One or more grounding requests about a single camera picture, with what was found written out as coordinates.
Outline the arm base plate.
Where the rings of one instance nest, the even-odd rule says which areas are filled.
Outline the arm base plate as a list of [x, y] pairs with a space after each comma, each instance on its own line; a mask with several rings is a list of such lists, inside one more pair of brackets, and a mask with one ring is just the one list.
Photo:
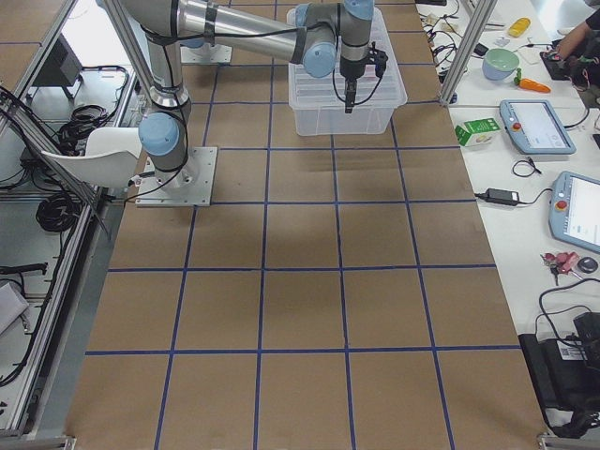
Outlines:
[[150, 157], [145, 161], [144, 177], [134, 202], [139, 207], [209, 206], [212, 200], [218, 159], [216, 147], [192, 147], [183, 169], [173, 174], [157, 171]]

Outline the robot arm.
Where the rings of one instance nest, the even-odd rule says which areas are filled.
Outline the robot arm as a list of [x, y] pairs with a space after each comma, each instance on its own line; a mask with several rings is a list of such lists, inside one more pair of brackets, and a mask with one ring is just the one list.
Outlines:
[[159, 189], [177, 192], [199, 177], [188, 137], [190, 95], [181, 46], [194, 40], [223, 44], [300, 65], [314, 78], [338, 72], [346, 113], [358, 102], [357, 82], [372, 66], [377, 77], [388, 57], [370, 40], [374, 4], [343, 1], [301, 4], [294, 24], [222, 7], [214, 1], [101, 1], [150, 107], [139, 124], [142, 149], [155, 167]]

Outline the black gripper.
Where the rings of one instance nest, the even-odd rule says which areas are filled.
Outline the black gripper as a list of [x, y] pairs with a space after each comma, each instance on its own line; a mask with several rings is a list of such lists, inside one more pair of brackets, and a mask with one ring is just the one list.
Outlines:
[[354, 45], [345, 40], [341, 44], [339, 73], [345, 80], [345, 113], [352, 113], [357, 90], [357, 80], [364, 76], [367, 66], [374, 66], [377, 77], [387, 69], [388, 55], [377, 49], [375, 42]]

